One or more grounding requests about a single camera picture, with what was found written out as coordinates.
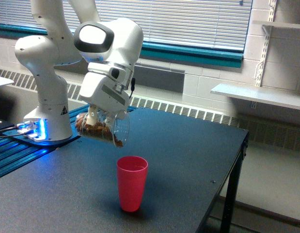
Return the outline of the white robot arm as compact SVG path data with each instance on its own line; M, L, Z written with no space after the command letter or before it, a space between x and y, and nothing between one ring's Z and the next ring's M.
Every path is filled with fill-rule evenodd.
M74 32L66 23L62 1L31 1L32 16L47 35L26 36L15 45L15 55L32 73L38 92L38 106L24 117L17 131L36 142L60 141L72 135L67 82L54 68L84 59L88 72L80 96L89 108L77 118L76 129L79 134L121 145L115 123L128 121L127 90L141 53L142 29L128 18L102 22L93 0L72 0L70 5L80 21Z

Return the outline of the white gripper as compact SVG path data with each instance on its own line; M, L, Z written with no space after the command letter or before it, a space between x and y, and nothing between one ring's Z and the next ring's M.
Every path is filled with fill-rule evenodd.
M113 126L114 116L128 107L128 94L114 90L116 83L106 75L88 72L82 82L80 96L89 104L86 124L94 126L98 121L97 111L105 112L104 123Z

